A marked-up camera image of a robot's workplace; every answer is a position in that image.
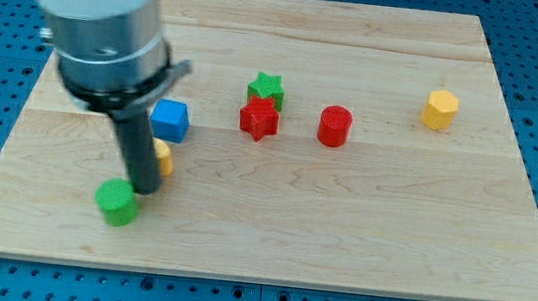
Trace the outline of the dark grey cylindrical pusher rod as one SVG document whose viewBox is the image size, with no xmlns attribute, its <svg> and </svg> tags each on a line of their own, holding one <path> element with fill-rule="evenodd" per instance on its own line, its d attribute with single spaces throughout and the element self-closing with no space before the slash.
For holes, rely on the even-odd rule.
<svg viewBox="0 0 538 301">
<path fill-rule="evenodd" d="M 154 193 L 161 187 L 161 175 L 146 109 L 114 114 L 111 120 L 133 190 Z"/>
</svg>

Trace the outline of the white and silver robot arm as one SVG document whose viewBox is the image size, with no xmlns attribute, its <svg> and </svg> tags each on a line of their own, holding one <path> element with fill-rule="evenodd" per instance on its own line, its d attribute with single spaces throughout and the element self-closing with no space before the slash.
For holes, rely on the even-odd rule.
<svg viewBox="0 0 538 301">
<path fill-rule="evenodd" d="M 161 180 L 147 109 L 191 71 L 190 62 L 173 62 L 159 1 L 36 2 L 65 88 L 89 111 L 110 117 L 133 189 L 155 192 Z"/>
</svg>

